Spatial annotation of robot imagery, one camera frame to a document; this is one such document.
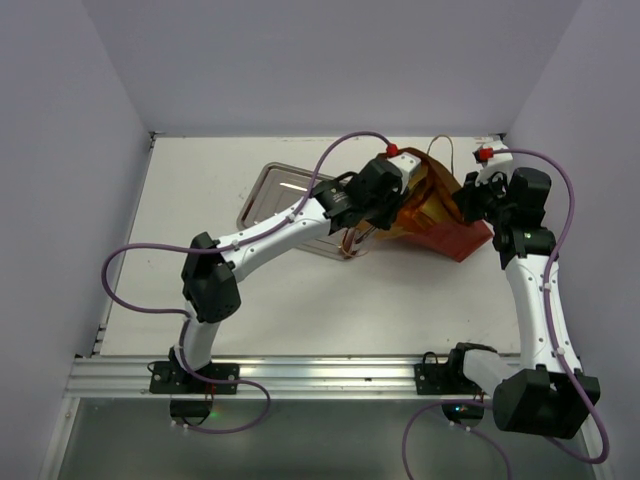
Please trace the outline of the red brown paper bag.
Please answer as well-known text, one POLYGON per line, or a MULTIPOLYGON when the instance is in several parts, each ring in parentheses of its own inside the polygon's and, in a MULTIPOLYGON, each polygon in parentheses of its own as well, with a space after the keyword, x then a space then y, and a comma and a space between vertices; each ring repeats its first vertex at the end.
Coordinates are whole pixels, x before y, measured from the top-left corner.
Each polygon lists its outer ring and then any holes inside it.
POLYGON ((463 220, 452 198, 461 189, 453 160, 445 165, 429 150, 406 147, 401 151, 421 162, 409 182, 408 199, 390 230, 379 231, 364 222, 347 230, 340 242, 344 258, 363 255, 376 240, 401 239, 461 262, 493 238, 484 221, 463 220))

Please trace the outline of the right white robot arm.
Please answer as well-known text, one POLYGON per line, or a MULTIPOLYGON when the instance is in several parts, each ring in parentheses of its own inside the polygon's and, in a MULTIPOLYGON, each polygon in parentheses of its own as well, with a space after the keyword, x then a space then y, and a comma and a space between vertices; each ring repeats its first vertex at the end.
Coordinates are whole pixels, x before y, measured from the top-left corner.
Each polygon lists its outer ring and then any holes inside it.
POLYGON ((546 173, 523 167, 487 178, 472 172, 453 195, 464 219, 493 227, 516 307, 519 366, 492 347, 459 342, 445 361, 415 364, 414 381, 419 395, 488 394, 502 431, 571 439, 601 390, 598 379, 584 373, 564 322, 558 263, 551 257, 556 238, 542 224, 551 186, 546 173))

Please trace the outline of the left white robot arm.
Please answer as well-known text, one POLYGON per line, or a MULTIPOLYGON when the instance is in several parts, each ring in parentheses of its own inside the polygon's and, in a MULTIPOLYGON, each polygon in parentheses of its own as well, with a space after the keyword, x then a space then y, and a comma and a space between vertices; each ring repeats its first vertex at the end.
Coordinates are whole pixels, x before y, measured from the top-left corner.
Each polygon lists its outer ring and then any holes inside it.
POLYGON ((151 366, 151 393, 234 393, 236 374, 213 365, 211 353, 220 323, 241 306, 239 283, 287 251, 362 221, 389 229, 418 167, 409 154, 379 155, 358 173, 317 183, 289 208, 243 231, 196 236, 181 272, 188 317, 167 360, 151 366))

